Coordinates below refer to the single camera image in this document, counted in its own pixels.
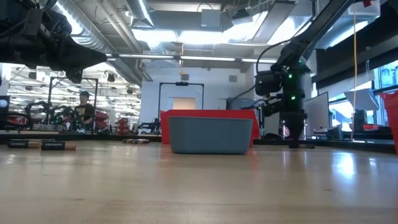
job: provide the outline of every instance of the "red bin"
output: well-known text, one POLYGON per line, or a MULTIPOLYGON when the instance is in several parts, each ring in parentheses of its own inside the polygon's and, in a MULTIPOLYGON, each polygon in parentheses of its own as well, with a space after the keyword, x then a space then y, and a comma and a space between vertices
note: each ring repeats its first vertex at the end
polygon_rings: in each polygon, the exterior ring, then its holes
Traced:
POLYGON ((388 123, 398 154, 398 91, 393 94, 380 93, 379 95, 384 100, 384 108, 387 111, 388 123))

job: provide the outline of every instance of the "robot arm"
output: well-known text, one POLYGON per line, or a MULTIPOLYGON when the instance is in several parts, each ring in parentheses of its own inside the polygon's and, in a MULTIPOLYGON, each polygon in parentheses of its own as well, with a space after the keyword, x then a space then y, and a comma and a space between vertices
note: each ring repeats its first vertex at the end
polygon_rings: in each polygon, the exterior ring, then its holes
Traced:
POLYGON ((81 82, 81 71, 107 60, 106 55, 81 46, 72 39, 67 18, 47 0, 42 9, 32 0, 0 1, 0 62, 50 67, 65 71, 74 83, 81 82))
POLYGON ((304 120, 307 118, 303 110, 305 94, 302 80, 304 74, 310 71, 306 62, 322 36, 350 5, 360 1, 363 1, 365 6, 369 4, 369 0, 330 1, 308 29, 294 37, 282 49, 278 61, 271 66, 271 70, 257 73, 255 88, 258 95, 269 96, 270 93, 283 89, 280 101, 267 106, 273 106, 273 113, 280 112, 280 118, 289 128, 290 137, 293 139, 290 147, 299 146, 299 137, 303 131, 304 120))

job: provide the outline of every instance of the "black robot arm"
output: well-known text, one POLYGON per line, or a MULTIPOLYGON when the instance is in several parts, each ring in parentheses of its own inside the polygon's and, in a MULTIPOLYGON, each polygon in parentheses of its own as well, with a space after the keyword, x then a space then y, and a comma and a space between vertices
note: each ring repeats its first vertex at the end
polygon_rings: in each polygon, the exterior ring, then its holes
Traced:
POLYGON ((340 16, 352 3, 361 1, 368 3, 369 0, 330 1, 312 21, 307 30, 291 39, 282 49, 278 61, 271 66, 271 70, 257 73, 255 88, 258 95, 269 96, 270 93, 283 89, 280 101, 273 104, 278 106, 280 118, 285 121, 285 125, 289 128, 290 137, 293 139, 291 147, 299 146, 299 137, 303 131, 304 120, 307 118, 303 110, 305 94, 302 80, 304 74, 310 72, 306 62, 311 56, 315 44, 328 32, 340 16))

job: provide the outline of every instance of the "cable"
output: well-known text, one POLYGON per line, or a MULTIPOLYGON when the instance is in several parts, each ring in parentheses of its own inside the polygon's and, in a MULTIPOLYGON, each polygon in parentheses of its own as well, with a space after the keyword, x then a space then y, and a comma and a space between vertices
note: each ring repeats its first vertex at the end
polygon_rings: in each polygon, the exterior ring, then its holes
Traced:
POLYGON ((356 14, 354 10, 354 113, 353 113, 353 128, 351 130, 351 141, 353 140, 354 137, 354 126, 355 126, 355 103, 356 103, 356 77, 358 75, 358 64, 357 64, 357 58, 356 58, 356 14))
POLYGON ((257 58, 257 62, 256 62, 256 73, 259 73, 259 63, 260 63, 260 59, 262 58, 262 56, 263 56, 268 50, 270 50, 270 49, 272 49, 272 48, 274 48, 274 47, 276 47, 276 46, 278 46, 278 45, 281 45, 281 44, 283 44, 283 43, 289 42, 289 41, 291 41, 293 38, 291 38, 291 39, 289 39, 289 40, 281 41, 281 42, 276 43, 276 44, 274 44, 274 45, 271 45, 271 46, 267 47, 265 50, 263 50, 263 51, 261 52, 260 56, 257 58))
MULTIPOLYGON (((306 27, 306 26, 307 26, 307 23, 304 24, 304 26, 301 26, 300 29, 296 32, 296 34, 298 34, 298 33, 299 33, 302 29, 304 29, 304 27, 306 27)), ((265 50, 263 50, 263 51, 261 52, 259 58, 257 59, 257 62, 256 62, 256 73, 259 73, 259 62, 260 62, 261 57, 262 57, 269 49, 271 49, 271 48, 273 48, 273 47, 276 47, 276 46, 278 46, 278 45, 280 45, 280 44, 283 44, 283 43, 292 41, 292 40, 295 39, 297 36, 299 36, 299 35, 296 36, 296 34, 294 34, 294 36, 293 36, 292 38, 288 39, 288 40, 281 41, 281 42, 276 43, 276 44, 274 44, 274 45, 271 45, 271 46, 269 46, 268 48, 266 48, 265 50)))
POLYGON ((16 25, 8 29, 7 31, 0 34, 0 38, 6 37, 8 35, 14 35, 20 28, 23 28, 25 25, 25 19, 23 21, 18 22, 16 25))
POLYGON ((203 3, 206 4, 206 5, 208 5, 211 9, 213 9, 213 6, 211 6, 211 4, 208 4, 207 2, 201 2, 201 3, 199 4, 198 8, 197 8, 197 12, 199 12, 199 8, 200 8, 200 6, 201 6, 203 3))
POLYGON ((235 101, 236 99, 238 99, 239 97, 245 95, 246 93, 249 93, 251 90, 253 90, 256 87, 256 85, 252 86, 250 89, 244 91, 243 93, 239 94, 238 96, 235 96, 231 101, 227 101, 226 107, 229 108, 229 106, 232 105, 233 101, 235 101))

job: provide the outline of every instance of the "ceiling beam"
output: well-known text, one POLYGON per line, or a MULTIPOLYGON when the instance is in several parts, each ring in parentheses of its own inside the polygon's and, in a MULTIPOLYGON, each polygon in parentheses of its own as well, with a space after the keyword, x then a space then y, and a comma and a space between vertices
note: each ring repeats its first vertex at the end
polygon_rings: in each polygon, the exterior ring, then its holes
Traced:
POLYGON ((147 2, 160 2, 160 3, 168 3, 168 2, 184 2, 184 3, 208 3, 208 4, 221 4, 223 0, 147 0, 147 2))

